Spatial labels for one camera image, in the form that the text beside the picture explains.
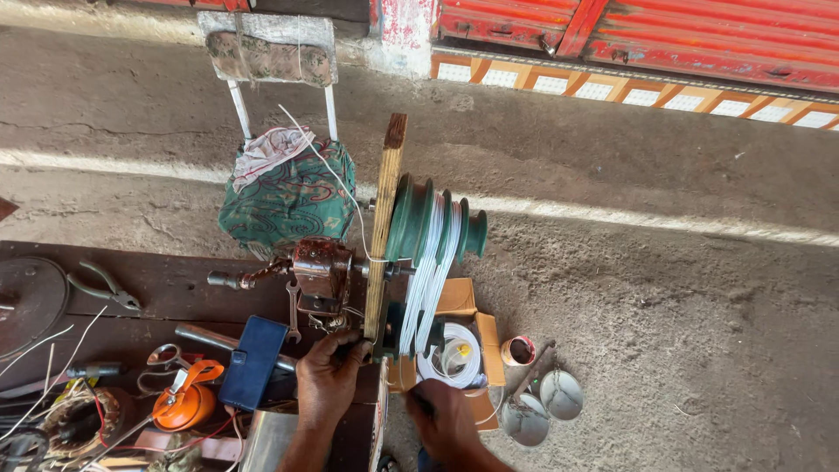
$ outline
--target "red shutter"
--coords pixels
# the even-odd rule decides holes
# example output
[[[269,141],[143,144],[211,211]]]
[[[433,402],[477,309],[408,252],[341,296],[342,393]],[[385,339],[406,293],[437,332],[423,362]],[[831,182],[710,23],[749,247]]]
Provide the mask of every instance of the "red shutter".
[[[443,35],[538,49],[546,34],[558,56],[839,92],[836,0],[442,2]]]
[[[541,49],[556,47],[579,0],[440,0],[440,36]]]

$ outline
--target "red wire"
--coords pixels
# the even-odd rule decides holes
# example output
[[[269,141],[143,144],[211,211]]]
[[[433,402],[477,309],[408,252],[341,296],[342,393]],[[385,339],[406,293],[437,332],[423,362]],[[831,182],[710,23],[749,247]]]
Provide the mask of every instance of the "red wire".
[[[203,438],[198,438],[198,439],[196,439],[195,441],[193,441],[192,443],[186,444],[185,446],[181,446],[181,447],[179,447],[179,448],[174,448],[174,449],[161,449],[161,448],[147,448],[147,447],[145,447],[145,446],[116,446],[116,448],[114,448],[114,449],[143,449],[143,450],[146,450],[146,451],[154,451],[154,452],[156,452],[156,453],[176,453],[176,452],[178,452],[178,451],[182,451],[182,450],[184,450],[184,449],[186,449],[186,448],[191,448],[192,446],[195,446],[196,444],[200,443],[201,441],[204,441],[205,439],[212,438],[213,436],[217,435],[218,433],[221,433],[221,430],[222,430],[222,429],[224,429],[225,427],[227,427],[227,425],[228,425],[228,424],[230,424],[230,422],[231,422],[231,421],[233,421],[233,418],[234,418],[234,417],[236,417],[236,413],[235,413],[235,412],[232,414],[232,416],[230,416],[230,417],[227,419],[227,421],[225,421],[225,422],[224,422],[224,424],[222,424],[222,425],[221,425],[221,427],[220,427],[220,428],[218,428],[218,429],[217,429],[217,430],[216,430],[213,434],[211,434],[210,436],[205,436],[205,437],[203,437]]]
[[[107,448],[105,438],[102,436],[102,430],[105,429],[105,414],[102,413],[102,404],[99,402],[99,397],[96,396],[96,393],[93,394],[93,400],[96,402],[96,411],[99,412],[99,422],[101,423],[99,426],[99,441],[101,441],[102,445]]]

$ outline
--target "pliers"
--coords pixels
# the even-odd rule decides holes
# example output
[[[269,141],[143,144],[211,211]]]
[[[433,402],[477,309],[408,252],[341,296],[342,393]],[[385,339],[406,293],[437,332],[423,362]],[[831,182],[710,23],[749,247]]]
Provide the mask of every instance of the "pliers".
[[[123,307],[126,307],[129,310],[139,310],[140,309],[140,302],[137,301],[131,295],[128,295],[128,292],[122,289],[119,286],[117,281],[113,279],[111,274],[108,274],[106,270],[104,270],[101,266],[93,264],[88,260],[82,260],[79,262],[79,265],[82,267],[86,267],[90,270],[96,272],[101,278],[105,279],[107,282],[107,286],[111,289],[111,291],[99,290],[96,288],[90,288],[85,284],[81,283],[81,281],[76,277],[76,274],[69,274],[67,276],[67,280],[73,284],[73,286],[88,295],[95,296],[96,298],[102,298],[105,300],[114,300],[115,302],[119,303]]]

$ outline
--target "white tile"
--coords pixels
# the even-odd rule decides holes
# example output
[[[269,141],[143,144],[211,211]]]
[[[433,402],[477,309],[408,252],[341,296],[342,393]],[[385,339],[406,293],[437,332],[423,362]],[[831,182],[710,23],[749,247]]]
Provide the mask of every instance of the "white tile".
[[[487,71],[487,74],[483,77],[481,83],[483,85],[497,85],[501,87],[512,87],[514,83],[516,83],[516,77],[519,76],[518,72],[509,72],[509,71],[494,71],[490,69]]]
[[[469,82],[469,79],[472,78],[472,68],[441,62],[437,78],[442,81]]]
[[[738,117],[746,111],[750,105],[749,102],[735,102],[733,100],[723,100],[716,108],[711,110],[712,115],[722,115],[727,117]]]
[[[640,105],[642,107],[649,107],[656,100],[659,99],[659,92],[653,92],[651,90],[639,90],[634,88],[626,98],[623,99],[623,103],[628,103],[630,105]]]
[[[809,112],[804,117],[795,123],[795,126],[804,126],[806,128],[821,128],[829,122],[836,119],[835,113],[824,112]]]
[[[704,98],[694,97],[693,95],[676,95],[667,102],[664,107],[668,110],[682,110],[684,112],[692,112],[696,107],[702,103]]]
[[[586,82],[582,84],[582,87],[580,87],[580,90],[574,94],[574,97],[590,98],[591,100],[606,100],[606,97],[609,96],[609,92],[611,91],[611,85]]]
[[[792,108],[786,107],[773,107],[772,105],[768,105],[759,109],[757,112],[750,116],[751,119],[756,119],[758,121],[771,121],[773,123],[777,123],[781,120],[781,118],[787,116],[787,113],[791,112]]]
[[[537,92],[561,94],[568,87],[568,79],[558,77],[539,76],[533,89]]]

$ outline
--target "wooden workbench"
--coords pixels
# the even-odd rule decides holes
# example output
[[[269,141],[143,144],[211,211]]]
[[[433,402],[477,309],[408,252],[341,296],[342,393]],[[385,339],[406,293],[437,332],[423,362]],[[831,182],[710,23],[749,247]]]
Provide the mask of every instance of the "wooden workbench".
[[[162,344],[178,344],[185,353],[205,354],[207,359],[216,359],[224,365],[229,363],[229,352],[175,335],[178,322],[194,323],[235,338],[242,333],[251,315],[289,323],[289,294],[285,284],[292,275],[260,280],[257,288],[250,291],[234,291],[206,283],[207,273],[211,270],[231,274],[254,272],[265,266],[263,262],[0,241],[0,260],[21,256],[52,260],[66,273],[76,272],[88,285],[106,288],[104,281],[97,279],[92,271],[79,266],[80,260],[90,260],[108,270],[125,291],[140,300],[143,306],[140,312],[109,302],[107,310],[88,332],[75,359],[79,362],[122,361],[131,370],[126,375],[103,378],[99,385],[121,387],[132,394],[138,393],[136,379],[139,372],[146,368],[146,359]],[[354,277],[351,283],[354,286],[363,285],[360,277]],[[55,339],[54,370],[66,363],[84,328],[106,304],[73,287],[70,291],[66,314],[50,329],[50,334],[58,333],[75,324],[72,330]],[[351,290],[351,293],[350,305],[363,309],[363,288]],[[309,328],[303,316],[300,316],[299,323],[303,335],[300,344],[283,344],[282,354],[300,358],[314,342],[326,335],[321,330]],[[49,346],[42,346],[27,354],[0,379],[0,391],[43,380],[49,351]],[[379,369],[378,364],[372,364],[359,370],[353,403],[343,421],[339,422],[332,440],[329,469],[368,470]],[[286,381],[294,382],[294,377],[290,375]]]

